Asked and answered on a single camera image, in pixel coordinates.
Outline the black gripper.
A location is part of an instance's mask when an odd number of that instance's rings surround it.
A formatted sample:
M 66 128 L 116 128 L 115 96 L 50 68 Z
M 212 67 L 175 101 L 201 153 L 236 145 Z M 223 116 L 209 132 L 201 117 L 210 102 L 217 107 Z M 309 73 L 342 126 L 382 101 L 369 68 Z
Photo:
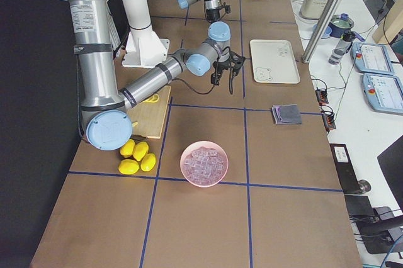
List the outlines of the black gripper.
M 220 20 L 220 0 L 204 0 L 205 18 L 209 23 Z
M 220 77 L 223 74 L 223 71 L 228 70 L 230 66 L 230 59 L 227 59 L 226 61 L 223 62 L 214 62 L 213 67 L 214 67 L 214 73 L 211 75 L 210 81 L 213 85 L 219 85 L 220 84 Z

